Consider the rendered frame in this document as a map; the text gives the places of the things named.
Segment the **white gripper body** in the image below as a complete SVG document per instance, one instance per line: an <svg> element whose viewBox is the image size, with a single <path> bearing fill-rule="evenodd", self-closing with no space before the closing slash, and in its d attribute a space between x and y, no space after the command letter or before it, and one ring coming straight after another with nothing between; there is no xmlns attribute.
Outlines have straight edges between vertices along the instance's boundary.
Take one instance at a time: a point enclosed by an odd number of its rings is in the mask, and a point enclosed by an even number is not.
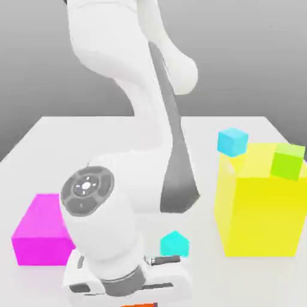
<svg viewBox="0 0 307 307"><path fill-rule="evenodd" d="M71 286L72 306L128 306L168 303L191 297L192 282L180 263L143 263L130 274L105 280L88 277Z"/></svg>

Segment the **small cyan cube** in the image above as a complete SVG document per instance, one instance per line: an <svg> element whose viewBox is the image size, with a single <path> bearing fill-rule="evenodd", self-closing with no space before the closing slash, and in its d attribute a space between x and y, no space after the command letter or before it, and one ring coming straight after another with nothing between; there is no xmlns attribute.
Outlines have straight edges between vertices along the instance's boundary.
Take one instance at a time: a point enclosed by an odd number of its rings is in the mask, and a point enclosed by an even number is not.
<svg viewBox="0 0 307 307"><path fill-rule="evenodd" d="M160 254L163 256L189 256L189 240L178 231L172 231L160 239Z"/></svg>

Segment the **small blue cube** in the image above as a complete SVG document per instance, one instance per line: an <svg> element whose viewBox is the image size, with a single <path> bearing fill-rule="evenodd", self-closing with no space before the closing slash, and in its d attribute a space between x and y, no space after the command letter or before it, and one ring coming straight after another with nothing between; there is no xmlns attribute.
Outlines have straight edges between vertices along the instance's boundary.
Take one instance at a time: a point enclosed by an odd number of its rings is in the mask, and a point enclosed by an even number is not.
<svg viewBox="0 0 307 307"><path fill-rule="evenodd" d="M229 157L236 157L246 152L249 135L237 128L228 128L218 133L217 150Z"/></svg>

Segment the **small green cube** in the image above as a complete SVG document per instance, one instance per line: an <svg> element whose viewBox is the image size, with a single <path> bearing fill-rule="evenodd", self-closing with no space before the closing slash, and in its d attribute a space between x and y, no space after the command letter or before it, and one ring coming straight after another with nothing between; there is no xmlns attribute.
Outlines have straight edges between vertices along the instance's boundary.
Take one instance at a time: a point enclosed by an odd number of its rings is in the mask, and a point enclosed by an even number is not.
<svg viewBox="0 0 307 307"><path fill-rule="evenodd" d="M273 154L270 174L272 176L297 181L304 156L304 146L278 143Z"/></svg>

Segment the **large yellow box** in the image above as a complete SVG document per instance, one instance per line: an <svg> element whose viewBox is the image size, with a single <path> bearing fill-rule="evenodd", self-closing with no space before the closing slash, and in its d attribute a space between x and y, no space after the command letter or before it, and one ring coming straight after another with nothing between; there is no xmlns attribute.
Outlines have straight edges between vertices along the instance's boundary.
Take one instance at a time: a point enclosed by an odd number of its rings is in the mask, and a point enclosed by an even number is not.
<svg viewBox="0 0 307 307"><path fill-rule="evenodd" d="M307 163L297 181L270 174L277 143L219 156L214 215L228 257L293 257L307 216Z"/></svg>

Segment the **large magenta box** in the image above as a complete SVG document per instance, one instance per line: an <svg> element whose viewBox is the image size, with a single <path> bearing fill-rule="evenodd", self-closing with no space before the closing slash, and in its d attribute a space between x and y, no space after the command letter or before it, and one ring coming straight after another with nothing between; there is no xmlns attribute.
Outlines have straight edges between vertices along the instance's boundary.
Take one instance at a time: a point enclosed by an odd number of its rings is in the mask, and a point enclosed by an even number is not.
<svg viewBox="0 0 307 307"><path fill-rule="evenodd" d="M20 266L65 266L75 245L58 194L37 194L11 236Z"/></svg>

